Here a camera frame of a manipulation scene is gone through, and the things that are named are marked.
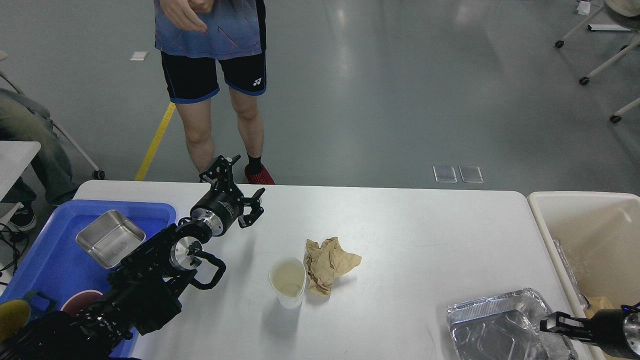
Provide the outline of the person's right hand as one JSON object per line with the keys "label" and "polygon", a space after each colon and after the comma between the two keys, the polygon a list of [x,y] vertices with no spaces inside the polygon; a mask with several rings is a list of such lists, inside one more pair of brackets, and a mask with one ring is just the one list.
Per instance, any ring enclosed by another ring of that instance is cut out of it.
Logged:
{"label": "person's right hand", "polygon": [[163,14],[180,30],[204,33],[208,29],[188,0],[160,0],[158,4]]}

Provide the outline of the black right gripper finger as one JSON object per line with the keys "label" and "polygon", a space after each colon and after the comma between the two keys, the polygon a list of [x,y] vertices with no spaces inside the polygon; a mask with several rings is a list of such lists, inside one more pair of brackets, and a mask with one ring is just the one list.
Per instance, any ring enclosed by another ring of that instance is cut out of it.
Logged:
{"label": "black right gripper finger", "polygon": [[541,320],[540,331],[560,335],[570,340],[585,342],[585,324],[578,320]]}
{"label": "black right gripper finger", "polygon": [[547,316],[547,328],[584,328],[587,317],[573,317],[568,313],[556,311]]}

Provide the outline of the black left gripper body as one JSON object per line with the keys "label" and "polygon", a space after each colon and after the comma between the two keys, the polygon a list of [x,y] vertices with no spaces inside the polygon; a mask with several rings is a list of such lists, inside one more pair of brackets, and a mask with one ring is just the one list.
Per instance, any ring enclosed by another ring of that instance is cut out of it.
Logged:
{"label": "black left gripper body", "polygon": [[249,199],[242,195],[211,188],[190,210],[190,219],[206,225],[213,237],[221,237],[234,221],[243,229],[250,226],[250,220],[243,214],[248,205]]}

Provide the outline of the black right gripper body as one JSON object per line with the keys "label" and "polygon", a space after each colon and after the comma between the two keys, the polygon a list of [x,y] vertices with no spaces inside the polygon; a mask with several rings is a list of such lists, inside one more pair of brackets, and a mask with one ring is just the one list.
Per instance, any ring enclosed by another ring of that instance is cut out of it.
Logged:
{"label": "black right gripper body", "polygon": [[602,309],[586,319],[589,342],[615,358],[640,358],[638,309]]}

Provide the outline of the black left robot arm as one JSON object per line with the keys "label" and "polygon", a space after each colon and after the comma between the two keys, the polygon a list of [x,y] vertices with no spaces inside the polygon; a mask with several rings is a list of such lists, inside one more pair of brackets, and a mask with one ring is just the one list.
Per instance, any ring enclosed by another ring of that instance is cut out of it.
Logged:
{"label": "black left robot arm", "polygon": [[132,330],[160,330],[182,311],[180,295],[188,286],[213,289],[226,264],[203,245],[221,237],[238,221],[252,226],[265,211],[261,187],[246,197],[234,182],[240,155],[215,158],[199,174],[210,189],[190,215],[171,224],[126,255],[107,277],[110,289],[75,316],[47,313],[14,331],[1,344],[3,360],[107,360]]}

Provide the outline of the person's left hand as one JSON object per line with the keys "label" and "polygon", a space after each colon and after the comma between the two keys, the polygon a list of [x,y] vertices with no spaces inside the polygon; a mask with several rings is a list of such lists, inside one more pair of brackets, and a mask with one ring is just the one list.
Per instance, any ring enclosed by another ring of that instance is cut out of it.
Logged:
{"label": "person's left hand", "polygon": [[213,10],[214,0],[190,0],[189,6],[196,14],[210,14]]}

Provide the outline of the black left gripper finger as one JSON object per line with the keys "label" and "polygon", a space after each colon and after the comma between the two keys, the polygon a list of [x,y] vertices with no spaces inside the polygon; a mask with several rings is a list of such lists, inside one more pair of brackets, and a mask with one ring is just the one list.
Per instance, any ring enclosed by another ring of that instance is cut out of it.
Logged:
{"label": "black left gripper finger", "polygon": [[208,169],[199,174],[199,180],[208,183],[213,191],[229,196],[242,196],[238,185],[234,181],[233,166],[240,160],[240,154],[233,157],[219,155]]}
{"label": "black left gripper finger", "polygon": [[237,202],[240,204],[242,210],[244,208],[249,207],[250,212],[248,214],[240,214],[238,215],[238,225],[240,228],[245,229],[247,227],[253,226],[256,221],[260,218],[260,216],[265,212],[264,208],[261,205],[262,195],[265,193],[265,187],[259,188],[251,197],[240,197],[237,199]]}

